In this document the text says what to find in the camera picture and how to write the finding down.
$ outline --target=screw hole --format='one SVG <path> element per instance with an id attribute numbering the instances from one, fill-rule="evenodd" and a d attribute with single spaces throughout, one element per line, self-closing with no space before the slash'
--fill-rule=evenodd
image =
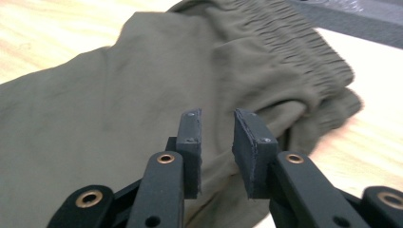
<path id="1" fill-rule="evenodd" d="M 400 196 L 390 192 L 380 192 L 377 196 L 386 205 L 397 210 L 403 210 L 403 198 Z"/>
<path id="2" fill-rule="evenodd" d="M 339 227 L 350 227 L 350 222 L 343 217 L 333 217 L 333 222 Z"/>
<path id="3" fill-rule="evenodd" d="M 146 227 L 157 227 L 158 225 L 160 225 L 160 223 L 161 223 L 160 218 L 155 216 L 152 216 L 145 220 Z"/>
<path id="4" fill-rule="evenodd" d="M 85 196 L 83 198 L 83 202 L 85 203 L 91 203 L 92 201 L 94 201 L 95 199 L 97 199 L 97 196 L 95 194 L 90 194 L 88 196 Z"/>
<path id="5" fill-rule="evenodd" d="M 175 157 L 172 155 L 161 155 L 160 157 L 158 157 L 157 161 L 159 163 L 171 163 L 175 160 Z"/>
<path id="6" fill-rule="evenodd" d="M 287 155 L 287 161 L 291 163 L 303 163 L 303 158 L 296 154 Z"/>
<path id="7" fill-rule="evenodd" d="M 76 200 L 76 206 L 87 208 L 98 204 L 103 198 L 102 192 L 99 190 L 89 190 L 82 193 Z"/>

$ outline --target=green pants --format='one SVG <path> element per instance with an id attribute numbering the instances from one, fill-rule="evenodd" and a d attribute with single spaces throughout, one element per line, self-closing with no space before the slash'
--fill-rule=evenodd
<path id="1" fill-rule="evenodd" d="M 186 227 L 252 227 L 268 201 L 247 200 L 234 109 L 257 112 L 283 149 L 309 153 L 360 108 L 352 80 L 281 0 L 136 12 L 113 47 L 0 85 L 0 224 L 44 227 L 75 190 L 140 179 L 181 113 L 200 107 L 202 195 L 186 202 Z"/>

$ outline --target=metal grommet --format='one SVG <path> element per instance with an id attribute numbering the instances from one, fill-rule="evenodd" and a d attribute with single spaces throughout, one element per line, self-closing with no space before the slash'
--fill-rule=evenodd
<path id="1" fill-rule="evenodd" d="M 397 210 L 403 210 L 403 198 L 391 192 L 380 192 L 377 194 L 379 199 L 386 205 Z"/>
<path id="2" fill-rule="evenodd" d="M 172 155 L 164 154 L 158 157 L 157 161 L 159 163 L 171 163 L 175 160 L 175 157 Z"/>
<path id="3" fill-rule="evenodd" d="M 76 206 L 87 208 L 96 205 L 103 198 L 103 194 L 99 190 L 89 190 L 82 193 L 76 200 Z"/>
<path id="4" fill-rule="evenodd" d="M 296 155 L 296 154 L 289 154 L 289 155 L 287 155 L 286 159 L 288 162 L 291 162 L 291 163 L 303 163 L 304 162 L 303 158 L 300 155 Z"/>

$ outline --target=wooden table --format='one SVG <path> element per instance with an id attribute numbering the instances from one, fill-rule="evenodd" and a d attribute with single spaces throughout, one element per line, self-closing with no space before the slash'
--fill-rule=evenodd
<path id="1" fill-rule="evenodd" d="M 0 83 L 111 46 L 134 11 L 164 11 L 176 2 L 3 0 Z M 403 191 L 403 50 L 318 32 L 353 67 L 350 88 L 365 106 L 323 137 L 311 158 L 334 186 L 358 197 L 371 185 Z"/>

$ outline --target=wrinkled cloth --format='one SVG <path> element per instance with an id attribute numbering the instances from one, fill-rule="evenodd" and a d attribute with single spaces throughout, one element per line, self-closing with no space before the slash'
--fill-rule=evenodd
<path id="1" fill-rule="evenodd" d="M 202 109 L 202 195 L 186 227 L 252 227 L 231 153 L 235 108 L 258 113 L 283 149 L 311 152 L 360 108 L 350 67 L 281 0 L 183 1 L 136 12 L 112 47 L 0 85 L 0 223 L 44 227 L 90 184 L 118 191 Z"/>

